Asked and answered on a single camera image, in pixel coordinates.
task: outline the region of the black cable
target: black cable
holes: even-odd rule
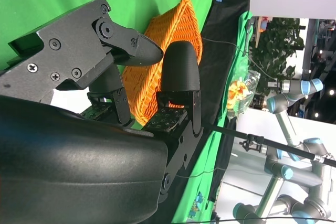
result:
[[[262,174],[262,173],[250,173],[246,170],[240,170],[240,169],[223,169],[223,168],[219,168],[216,167],[215,169],[209,170],[209,171],[203,171],[202,173],[199,173],[197,175],[192,175],[192,176],[180,176],[180,175],[176,175],[176,177],[180,177],[180,178],[197,178],[200,177],[201,175],[205,174],[205,173],[213,173],[216,170],[223,170],[223,171],[230,171],[230,172],[243,172],[243,173],[247,173],[247,174],[251,174],[251,175],[258,175],[258,176],[267,176],[269,177],[269,174]]]
[[[212,39],[207,39],[207,38],[203,38],[202,37],[202,39],[203,40],[207,40],[207,41],[210,41],[210,42],[215,42],[215,43],[224,43],[224,44],[230,44],[230,45],[232,45],[232,46],[235,46],[240,52],[242,52],[243,53],[243,55],[245,55],[247,52],[244,52],[243,50],[241,50],[236,44],[234,44],[234,43],[232,43],[232,42],[228,42],[228,41],[219,41],[219,40],[212,40]],[[260,71],[262,72],[262,73],[264,73],[264,75],[266,75],[267,77],[269,77],[269,78],[271,78],[271,79],[273,79],[273,80],[277,80],[276,78],[274,78],[274,77],[272,77],[272,76],[270,76],[270,75],[268,75],[267,73],[265,73],[264,71],[263,71],[263,69],[258,65],[258,64],[256,64],[254,61],[253,61],[253,59],[252,59],[252,57],[250,57],[249,56],[249,54],[247,54],[247,58],[258,68],[258,69],[260,69]]]
[[[325,220],[319,218],[304,218],[304,217],[260,217],[260,218],[246,218],[246,219],[227,219],[227,220],[206,220],[206,221],[191,221],[191,222],[175,222],[174,224],[192,224],[192,223],[219,223],[219,222],[229,222],[229,221],[239,221],[239,220],[269,220],[269,219],[299,219],[299,220],[323,220],[331,223],[335,223],[334,220]]]

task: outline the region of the black metal bracket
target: black metal bracket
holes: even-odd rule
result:
[[[261,152],[262,143],[264,142],[263,136],[257,136],[253,134],[247,135],[247,140],[243,142],[239,142],[240,145],[244,148],[244,150],[248,151],[257,151]]]
[[[134,124],[124,87],[105,94],[89,92],[88,98],[92,106],[81,113],[83,117],[124,127]]]
[[[203,134],[201,92],[157,92],[156,99],[158,111],[143,130],[152,132],[168,147],[167,167],[159,196],[159,202],[163,202],[179,169],[187,168]],[[170,104],[183,108],[170,108]]]
[[[43,102],[53,89],[85,89],[113,64],[159,62],[159,46],[114,23],[110,10],[94,0],[9,43],[18,57],[0,75],[0,94]]]

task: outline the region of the screw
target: screw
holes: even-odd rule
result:
[[[28,64],[27,69],[28,69],[28,71],[31,72],[31,73],[36,73],[37,70],[38,70],[38,67],[37,67],[36,64],[34,64],[34,63],[30,63],[30,64]]]
[[[79,68],[74,68],[72,71],[71,71],[71,74],[74,78],[78,79],[82,76],[82,71],[79,69]]]
[[[171,177],[170,174],[167,173],[163,179],[163,189],[169,189],[170,184],[171,184]]]
[[[131,39],[131,45],[132,45],[132,47],[135,47],[136,43],[137,43],[136,39]]]
[[[111,38],[112,34],[113,34],[113,27],[111,26],[111,24],[107,23],[107,22],[103,22],[100,25],[100,33],[102,34],[102,36],[104,36],[105,38]]]
[[[104,5],[104,4],[102,4],[102,5],[100,6],[100,10],[101,10],[101,12],[102,12],[103,14],[106,14],[106,13],[109,12],[109,8],[107,7],[107,5]]]
[[[61,48],[61,42],[59,42],[58,39],[51,39],[49,41],[49,46],[51,47],[52,50],[58,50]]]
[[[50,78],[51,78],[53,81],[59,81],[59,79],[61,78],[61,76],[59,75],[59,73],[57,73],[57,72],[53,72],[53,73],[51,73]]]

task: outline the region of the wicker basket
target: wicker basket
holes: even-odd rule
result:
[[[190,41],[201,61],[202,39],[191,0],[181,0],[173,9],[151,20],[145,35],[163,51],[174,41]],[[145,125],[157,111],[156,92],[160,90],[162,61],[147,67],[125,67],[122,80],[135,119]]]

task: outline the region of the robotic arm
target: robotic arm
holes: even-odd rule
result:
[[[131,129],[116,64],[148,66],[163,52],[109,10],[94,0],[10,43],[19,56],[0,76],[1,223],[139,223],[188,165],[203,133],[193,46],[168,47],[159,109]],[[46,104],[55,88],[86,87],[81,114]]]
[[[299,141],[295,130],[287,114],[287,108],[293,105],[305,95],[313,94],[323,89],[319,79],[311,81],[284,81],[282,93],[267,100],[267,106],[271,113],[275,114],[282,132],[289,146],[319,156],[312,160],[311,170],[298,169],[292,166],[279,163],[282,158],[282,151],[269,147],[265,162],[265,171],[272,174],[272,178],[258,206],[236,205],[233,213],[235,218],[267,217],[277,214],[292,215],[301,218],[328,219],[331,216],[329,204],[329,193],[332,190],[331,172],[332,167],[323,164],[324,158],[333,159],[328,153],[323,142],[319,138]],[[294,161],[300,161],[303,157],[288,153]],[[281,195],[279,192],[284,184],[289,181],[306,188],[308,197],[304,203],[300,203],[288,195]],[[315,223],[313,220],[297,219],[299,224]],[[241,221],[240,223],[263,223],[263,220]]]

